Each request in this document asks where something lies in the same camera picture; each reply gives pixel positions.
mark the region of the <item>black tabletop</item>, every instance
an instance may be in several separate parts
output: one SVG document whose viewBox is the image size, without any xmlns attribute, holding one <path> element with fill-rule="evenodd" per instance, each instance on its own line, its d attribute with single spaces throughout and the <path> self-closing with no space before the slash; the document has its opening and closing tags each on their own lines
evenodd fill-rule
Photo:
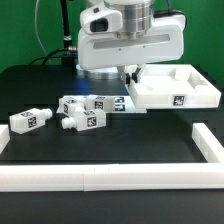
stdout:
<svg viewBox="0 0 224 224">
<path fill-rule="evenodd" d="M 77 132 L 56 114 L 64 95 L 127 95 L 120 80 L 94 80 L 60 66 L 14 66 L 0 75 L 0 124 L 31 109 L 54 112 L 47 125 L 11 140 L 0 165 L 204 163 L 191 139 L 203 122 L 224 142 L 223 103 L 214 109 L 107 114 L 104 128 Z M 223 223 L 224 190 L 0 193 L 0 223 Z"/>
</svg>

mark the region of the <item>white plastic part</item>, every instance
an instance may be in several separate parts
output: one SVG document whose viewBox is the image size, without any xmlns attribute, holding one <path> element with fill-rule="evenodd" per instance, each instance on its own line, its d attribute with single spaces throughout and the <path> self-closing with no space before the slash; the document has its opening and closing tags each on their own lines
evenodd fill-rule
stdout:
<svg viewBox="0 0 224 224">
<path fill-rule="evenodd" d="M 10 140 L 8 125 L 0 125 L 0 154 Z"/>
<path fill-rule="evenodd" d="M 33 108 L 9 117 L 11 130 L 19 134 L 31 131 L 45 125 L 45 121 L 52 117 L 50 109 L 39 110 Z"/>
<path fill-rule="evenodd" d="M 79 64 L 84 70 L 179 59 L 184 52 L 185 16 L 157 18 L 144 37 L 126 41 L 116 32 L 89 35 L 81 29 L 78 37 Z"/>
<path fill-rule="evenodd" d="M 85 111 L 84 97 L 63 97 L 59 99 L 59 112 L 72 116 L 75 112 Z"/>
<path fill-rule="evenodd" d="M 107 113 L 114 111 L 115 107 L 115 97 L 113 96 L 97 96 L 89 95 L 86 98 L 86 109 L 102 109 Z"/>
<path fill-rule="evenodd" d="M 71 96 L 64 96 L 63 99 L 73 98 L 75 100 L 83 100 L 86 104 L 86 98 L 88 96 L 80 96 L 80 95 L 71 95 Z M 103 97 L 113 97 L 114 98 L 114 108 L 113 111 L 108 113 L 146 113 L 146 109 L 136 109 L 134 106 L 130 96 L 103 96 Z M 56 113 L 64 113 L 64 107 L 59 106 Z"/>
<path fill-rule="evenodd" d="M 0 166 L 0 191 L 224 188 L 224 148 L 204 124 L 192 138 L 208 163 Z"/>
<path fill-rule="evenodd" d="M 104 1 L 109 4 L 116 4 L 116 5 L 136 5 L 151 2 L 152 0 L 104 0 Z"/>
<path fill-rule="evenodd" d="M 64 129 L 77 128 L 76 120 L 73 117 L 64 118 L 61 122 Z"/>
<path fill-rule="evenodd" d="M 224 163 L 224 149 L 203 123 L 193 125 L 192 138 L 208 163 Z"/>
<path fill-rule="evenodd" d="M 108 9 L 105 7 L 104 2 L 102 2 L 81 13 L 80 22 L 83 30 L 88 34 L 92 34 L 91 24 L 99 19 L 106 19 L 108 21 L 108 29 L 105 32 L 117 32 L 123 26 L 121 12 Z"/>
<path fill-rule="evenodd" d="M 93 128 L 106 126 L 106 113 L 101 109 L 75 112 L 72 117 L 62 120 L 62 127 L 76 128 L 77 131 L 84 131 Z"/>
<path fill-rule="evenodd" d="M 127 88 L 136 108 L 215 108 L 218 91 L 191 65 L 146 65 Z"/>
</svg>

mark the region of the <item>white block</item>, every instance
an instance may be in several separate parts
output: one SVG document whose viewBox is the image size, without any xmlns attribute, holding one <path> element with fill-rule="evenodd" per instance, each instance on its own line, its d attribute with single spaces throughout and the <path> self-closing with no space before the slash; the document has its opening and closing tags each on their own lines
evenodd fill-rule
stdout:
<svg viewBox="0 0 224 224">
<path fill-rule="evenodd" d="M 89 95 L 86 98 L 86 109 L 101 109 L 107 113 L 111 113 L 114 110 L 114 100 L 114 96 Z"/>
<path fill-rule="evenodd" d="M 179 81 L 188 81 L 190 75 L 191 75 L 191 70 L 176 69 L 175 79 Z"/>
<path fill-rule="evenodd" d="M 1 166 L 0 191 L 83 191 L 85 166 Z"/>
<path fill-rule="evenodd" d="M 192 139 L 208 163 L 224 163 L 224 148 L 205 124 L 193 125 Z"/>
<path fill-rule="evenodd" d="M 85 111 L 84 97 L 63 97 L 59 99 L 58 112 L 72 116 L 77 111 Z"/>
<path fill-rule="evenodd" d="M 0 154 L 10 140 L 8 125 L 0 125 Z"/>
<path fill-rule="evenodd" d="M 92 166 L 84 174 L 84 191 L 120 190 L 119 165 Z"/>
<path fill-rule="evenodd" d="M 9 117 L 11 130 L 23 134 L 45 125 L 46 120 L 52 117 L 50 109 L 39 110 L 33 108 Z"/>
</svg>

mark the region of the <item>black cable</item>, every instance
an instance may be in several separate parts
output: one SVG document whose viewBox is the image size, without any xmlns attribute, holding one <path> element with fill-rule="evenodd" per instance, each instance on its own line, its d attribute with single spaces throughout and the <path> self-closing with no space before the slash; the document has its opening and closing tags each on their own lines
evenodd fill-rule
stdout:
<svg viewBox="0 0 224 224">
<path fill-rule="evenodd" d="M 58 49 L 58 50 L 55 50 L 55 51 L 52 51 L 50 54 L 47 55 L 47 57 L 44 59 L 44 61 L 42 62 L 42 65 L 45 65 L 46 62 L 48 61 L 48 59 L 50 59 L 51 56 L 59 53 L 59 52 L 67 52 L 68 51 L 68 48 L 61 48 L 61 49 Z"/>
<path fill-rule="evenodd" d="M 36 59 L 34 59 L 33 61 L 31 61 L 30 63 L 29 63 L 29 65 L 32 65 L 34 62 L 36 62 L 36 61 L 40 61 L 40 60 L 44 60 L 46 57 L 41 57 L 41 58 L 36 58 Z M 54 59 L 54 58 L 62 58 L 62 56 L 61 57 L 50 57 L 49 59 Z"/>
<path fill-rule="evenodd" d="M 168 7 L 168 12 L 172 11 L 172 5 L 170 3 L 170 0 L 166 0 L 166 4 L 167 4 L 167 7 Z"/>
</svg>

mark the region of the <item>white connector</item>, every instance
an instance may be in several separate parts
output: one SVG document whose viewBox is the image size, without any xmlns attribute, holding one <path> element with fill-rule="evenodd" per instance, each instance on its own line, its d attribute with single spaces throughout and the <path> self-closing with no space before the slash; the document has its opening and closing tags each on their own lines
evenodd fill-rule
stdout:
<svg viewBox="0 0 224 224">
<path fill-rule="evenodd" d="M 101 109 L 75 112 L 72 117 L 62 120 L 64 129 L 76 128 L 83 131 L 106 126 L 106 113 Z"/>
<path fill-rule="evenodd" d="M 33 108 L 9 117 L 11 130 L 19 134 L 31 131 L 45 125 L 45 121 L 52 117 L 50 109 L 39 110 Z"/>
</svg>

